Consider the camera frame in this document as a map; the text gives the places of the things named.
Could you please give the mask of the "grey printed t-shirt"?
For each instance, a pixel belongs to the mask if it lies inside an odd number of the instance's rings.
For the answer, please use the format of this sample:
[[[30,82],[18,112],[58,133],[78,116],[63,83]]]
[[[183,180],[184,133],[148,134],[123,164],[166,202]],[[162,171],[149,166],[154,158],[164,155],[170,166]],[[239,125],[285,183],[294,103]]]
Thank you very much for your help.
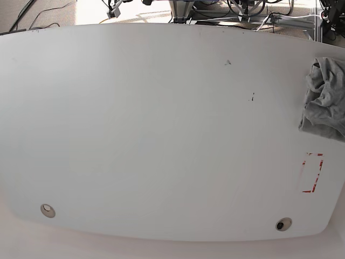
[[[306,86],[299,131],[344,142],[344,61],[315,58]]]

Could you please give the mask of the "dark table grommet hole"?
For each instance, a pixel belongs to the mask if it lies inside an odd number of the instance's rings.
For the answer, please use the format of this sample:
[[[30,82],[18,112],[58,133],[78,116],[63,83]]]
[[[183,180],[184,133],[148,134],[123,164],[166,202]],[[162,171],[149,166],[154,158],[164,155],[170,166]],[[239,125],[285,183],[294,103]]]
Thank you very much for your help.
[[[289,217],[284,217],[276,223],[275,228],[277,231],[286,231],[291,225],[292,219]]]

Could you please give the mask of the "red tape rectangle marking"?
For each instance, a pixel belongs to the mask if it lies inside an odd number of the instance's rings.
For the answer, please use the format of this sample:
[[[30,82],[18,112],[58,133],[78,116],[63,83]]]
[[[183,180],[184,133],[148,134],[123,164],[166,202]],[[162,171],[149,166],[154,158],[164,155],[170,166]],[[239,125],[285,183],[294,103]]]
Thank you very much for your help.
[[[322,171],[323,153],[307,153],[301,169],[299,189],[302,193],[313,193]]]

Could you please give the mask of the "aluminium frame stand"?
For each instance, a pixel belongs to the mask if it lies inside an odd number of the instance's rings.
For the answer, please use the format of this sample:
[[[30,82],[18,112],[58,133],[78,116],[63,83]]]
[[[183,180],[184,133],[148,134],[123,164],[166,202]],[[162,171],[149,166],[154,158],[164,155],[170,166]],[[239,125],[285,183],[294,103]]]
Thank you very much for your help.
[[[195,1],[169,1],[172,22],[176,24],[185,24],[190,15],[190,11]]]

